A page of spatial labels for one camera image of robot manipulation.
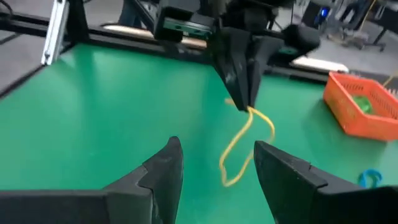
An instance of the orange basket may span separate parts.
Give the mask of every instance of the orange basket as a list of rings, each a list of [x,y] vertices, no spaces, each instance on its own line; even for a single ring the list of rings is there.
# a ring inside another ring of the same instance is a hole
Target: orange basket
[[[366,96],[375,115],[363,113],[352,95]],[[323,99],[346,134],[383,141],[398,139],[398,100],[378,82],[330,72]]]

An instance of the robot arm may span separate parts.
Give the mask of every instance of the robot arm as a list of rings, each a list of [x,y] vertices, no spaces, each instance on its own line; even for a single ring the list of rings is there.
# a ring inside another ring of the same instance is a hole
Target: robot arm
[[[129,0],[140,8],[138,0]],[[254,107],[269,65],[290,63],[320,44],[318,31],[290,25],[275,32],[279,7],[293,0],[158,0],[156,18],[140,16],[157,40],[180,42],[189,33],[207,42],[213,66],[238,110]]]

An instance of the yellow cable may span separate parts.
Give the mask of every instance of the yellow cable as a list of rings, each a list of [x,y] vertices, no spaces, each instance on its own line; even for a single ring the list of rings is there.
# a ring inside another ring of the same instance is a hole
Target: yellow cable
[[[234,103],[231,99],[226,99],[225,103],[234,105]],[[269,139],[269,143],[271,143],[275,138],[275,126],[266,115],[262,114],[260,111],[254,109],[250,106],[248,106],[248,112],[249,112],[248,121],[246,122],[246,124],[244,124],[243,128],[235,135],[235,137],[232,138],[231,142],[228,144],[227,148],[225,149],[225,151],[222,153],[222,155],[220,157],[219,167],[221,170],[221,181],[225,187],[232,186],[243,176],[244,171],[246,170],[246,167],[250,163],[250,160],[252,160],[254,157],[253,150],[252,150],[249,153],[249,155],[247,156],[246,160],[244,161],[243,166],[242,166],[241,170],[239,171],[239,173],[237,174],[237,176],[234,177],[232,180],[227,180],[227,172],[224,167],[224,161],[225,161],[226,157],[228,156],[228,154],[231,152],[232,148],[235,146],[235,144],[241,139],[243,134],[250,128],[250,126],[253,122],[253,113],[258,115],[260,118],[262,118],[265,122],[267,122],[269,124],[269,126],[271,128],[271,136]]]

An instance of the green table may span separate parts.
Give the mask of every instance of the green table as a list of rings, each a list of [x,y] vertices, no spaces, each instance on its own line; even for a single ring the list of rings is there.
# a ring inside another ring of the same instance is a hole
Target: green table
[[[323,88],[262,79],[256,108],[275,124],[274,145],[348,181],[375,168],[398,183],[398,144],[343,134]],[[100,189],[176,135],[177,223],[272,223],[253,163],[236,185],[221,184],[218,159],[247,120],[227,97],[210,66],[78,45],[0,101],[0,189]],[[269,133],[255,118],[226,161],[230,177]]]

